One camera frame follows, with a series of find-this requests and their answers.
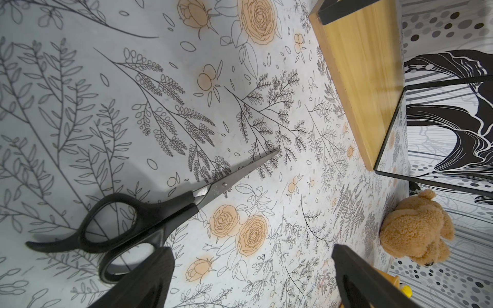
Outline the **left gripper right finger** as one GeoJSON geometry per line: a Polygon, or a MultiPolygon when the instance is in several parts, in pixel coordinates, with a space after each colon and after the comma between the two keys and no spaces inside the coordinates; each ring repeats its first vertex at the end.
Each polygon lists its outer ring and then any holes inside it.
{"type": "Polygon", "coordinates": [[[332,259],[344,307],[418,307],[348,246],[336,244],[332,259]]]}

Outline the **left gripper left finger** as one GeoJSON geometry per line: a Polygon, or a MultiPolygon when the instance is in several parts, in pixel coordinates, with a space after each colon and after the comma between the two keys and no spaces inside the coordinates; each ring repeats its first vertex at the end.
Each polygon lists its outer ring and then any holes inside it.
{"type": "Polygon", "coordinates": [[[163,307],[175,269],[172,249],[162,247],[132,270],[93,308],[163,307]]]}

